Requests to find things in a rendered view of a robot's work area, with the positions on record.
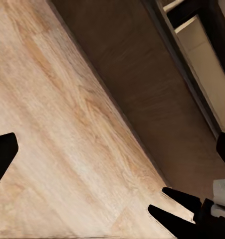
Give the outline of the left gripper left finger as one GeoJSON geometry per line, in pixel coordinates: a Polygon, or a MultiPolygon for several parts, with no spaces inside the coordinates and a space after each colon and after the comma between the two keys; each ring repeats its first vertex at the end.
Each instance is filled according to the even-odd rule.
{"type": "Polygon", "coordinates": [[[18,143],[14,132],[0,136],[0,180],[18,153],[18,143]]]}

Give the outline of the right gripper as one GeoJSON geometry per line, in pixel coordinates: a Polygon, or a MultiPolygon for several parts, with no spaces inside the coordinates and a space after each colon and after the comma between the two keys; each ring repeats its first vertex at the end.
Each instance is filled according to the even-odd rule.
{"type": "Polygon", "coordinates": [[[150,214],[177,239],[225,239],[225,217],[219,218],[211,213],[214,201],[206,198],[202,203],[199,197],[168,187],[163,188],[162,192],[194,213],[196,224],[149,205],[150,214]]]}

